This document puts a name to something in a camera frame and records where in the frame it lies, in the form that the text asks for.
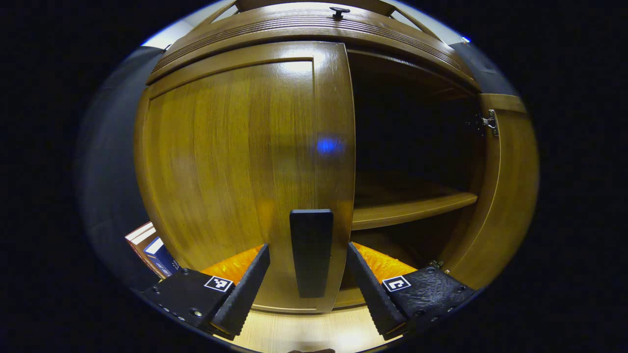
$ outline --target metal hinge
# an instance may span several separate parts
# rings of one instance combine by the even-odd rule
[[[488,126],[490,130],[493,132],[493,136],[499,136],[499,130],[497,129],[497,120],[496,120],[497,115],[495,114],[495,111],[493,109],[489,109],[488,119],[482,117],[482,115],[480,115],[479,117],[482,120],[482,124],[484,126]]]
[[[430,261],[429,265],[440,269],[440,266],[443,266],[443,263],[444,263],[443,260],[440,260],[440,261],[432,260]]]

